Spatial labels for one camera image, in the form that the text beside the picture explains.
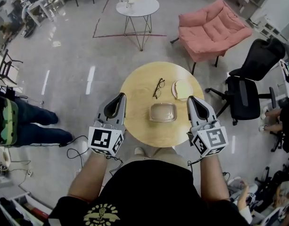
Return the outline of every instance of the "bread slice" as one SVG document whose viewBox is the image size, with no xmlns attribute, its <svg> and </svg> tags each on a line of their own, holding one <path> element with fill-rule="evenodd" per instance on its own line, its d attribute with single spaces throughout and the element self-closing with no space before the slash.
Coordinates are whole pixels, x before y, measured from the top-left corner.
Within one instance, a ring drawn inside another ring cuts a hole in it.
<svg viewBox="0 0 289 226">
<path fill-rule="evenodd" d="M 191 85 L 186 80 L 179 80 L 175 84 L 175 90 L 177 93 L 177 99 L 187 99 L 192 96 Z"/>
</svg>

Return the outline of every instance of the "round wooden table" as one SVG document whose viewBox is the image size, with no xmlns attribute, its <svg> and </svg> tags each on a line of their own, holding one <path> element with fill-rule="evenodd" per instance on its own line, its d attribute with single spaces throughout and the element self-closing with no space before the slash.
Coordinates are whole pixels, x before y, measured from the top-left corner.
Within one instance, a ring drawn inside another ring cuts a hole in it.
<svg viewBox="0 0 289 226">
<path fill-rule="evenodd" d="M 165 80 L 161 96 L 153 97 L 159 79 Z M 177 80 L 187 80 L 193 88 L 193 95 L 204 99 L 198 81 L 184 68 L 168 63 L 153 62 L 133 71 L 124 81 L 121 92 L 126 95 L 124 125 L 139 141 L 155 146 L 170 147 L 188 140 L 191 127 L 188 120 L 186 101 L 176 100 L 172 85 Z M 155 103 L 173 103 L 177 106 L 177 119 L 173 122 L 158 123 L 149 120 L 149 109 Z"/>
</svg>

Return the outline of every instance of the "white plate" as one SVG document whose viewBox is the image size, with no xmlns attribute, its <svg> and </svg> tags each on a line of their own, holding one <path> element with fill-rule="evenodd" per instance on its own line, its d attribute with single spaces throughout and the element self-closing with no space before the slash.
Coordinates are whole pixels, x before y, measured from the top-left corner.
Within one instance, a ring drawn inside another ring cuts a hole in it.
<svg viewBox="0 0 289 226">
<path fill-rule="evenodd" d="M 177 93 L 176 93 L 176 90 L 175 90 L 175 84 L 176 84 L 177 81 L 175 81 L 172 85 L 172 94 L 173 96 L 177 99 Z M 190 86 L 190 90 L 191 90 L 191 95 L 193 95 L 193 88 L 191 86 L 191 84 L 187 81 L 187 83 L 189 84 Z"/>
</svg>

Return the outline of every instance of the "pink armchair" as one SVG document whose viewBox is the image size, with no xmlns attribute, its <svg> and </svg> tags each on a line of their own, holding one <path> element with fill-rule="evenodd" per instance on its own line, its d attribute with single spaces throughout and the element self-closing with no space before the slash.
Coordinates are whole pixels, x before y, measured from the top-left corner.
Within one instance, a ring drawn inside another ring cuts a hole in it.
<svg viewBox="0 0 289 226">
<path fill-rule="evenodd" d="M 224 2 L 217 0 L 197 12 L 179 15 L 178 39 L 194 61 L 192 74 L 197 62 L 216 58 L 252 34 L 250 28 L 235 15 Z"/>
</svg>

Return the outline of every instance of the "gray floor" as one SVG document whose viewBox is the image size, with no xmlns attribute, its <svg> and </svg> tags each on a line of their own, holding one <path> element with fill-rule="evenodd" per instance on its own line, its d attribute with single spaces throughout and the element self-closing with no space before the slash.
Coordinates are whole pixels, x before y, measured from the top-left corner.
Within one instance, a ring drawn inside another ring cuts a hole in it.
<svg viewBox="0 0 289 226">
<path fill-rule="evenodd" d="M 153 61 L 168 61 L 186 69 L 192 66 L 192 61 L 185 49 L 176 42 L 169 43 L 178 35 L 178 15 L 202 8 L 215 0 L 158 0 L 160 9 L 152 15 L 153 33 L 167 35 L 166 37 L 151 37 L 140 52 L 125 37 L 93 38 L 95 26 L 100 19 L 95 33 L 96 36 L 122 34 L 125 17 L 118 14 L 115 5 L 118 0 L 109 0 L 104 12 L 102 10 L 107 0 L 79 0 L 79 7 L 74 0 L 59 7 L 59 14 L 54 22 L 44 20 L 42 26 L 36 28 L 29 39 L 17 36 L 9 45 L 13 58 L 21 59 L 24 64 L 19 67 L 18 86 L 23 93 L 45 101 L 44 108 L 57 113 L 59 128 L 72 132 L 76 137 L 88 135 L 88 127 L 93 119 L 100 102 L 108 96 L 119 92 L 125 78 L 139 66 Z M 136 26 L 143 25 L 141 19 Z M 250 37 L 237 46 L 229 49 L 225 57 L 219 59 L 218 67 L 213 61 L 197 64 L 195 77 L 201 87 L 213 87 L 224 91 L 223 81 L 228 71 L 239 68 L 244 62 L 250 45 L 260 35 L 254 32 Z M 85 94 L 87 78 L 91 66 L 96 66 L 91 93 Z M 44 79 L 50 70 L 45 93 L 42 96 Z M 259 83 L 258 90 L 268 91 L 280 80 L 281 74 L 273 70 Z M 206 101 L 217 111 L 222 102 L 219 97 L 206 94 Z M 282 168 L 289 154 L 282 150 L 271 153 L 274 138 L 258 131 L 262 124 L 260 119 L 240 121 L 232 126 L 229 109 L 220 117 L 221 124 L 226 127 L 230 145 L 219 155 L 222 168 L 231 176 L 242 176 L 248 182 L 253 182 L 256 176 L 261 176 L 266 166 L 271 172 Z M 232 137 L 236 137 L 235 153 L 231 153 Z M 142 145 L 128 132 L 118 156 L 126 160 L 136 146 L 143 146 L 150 153 L 155 148 Z M 34 172 L 27 178 L 22 188 L 30 191 L 40 201 L 49 206 L 55 206 L 59 197 L 67 193 L 75 172 L 80 169 L 80 159 L 68 159 L 66 151 L 75 148 L 83 152 L 83 139 L 69 147 L 21 147 L 10 149 L 13 160 L 30 159 L 29 164 Z M 198 155 L 189 154 L 189 143 L 176 146 L 176 151 L 186 160 L 196 160 Z M 117 167 L 118 161 L 110 160 L 104 184 L 111 175 L 109 170 Z M 194 184 L 199 191 L 199 164 L 194 166 Z M 23 171 L 15 171 L 12 177 L 16 183 L 24 179 Z"/>
</svg>

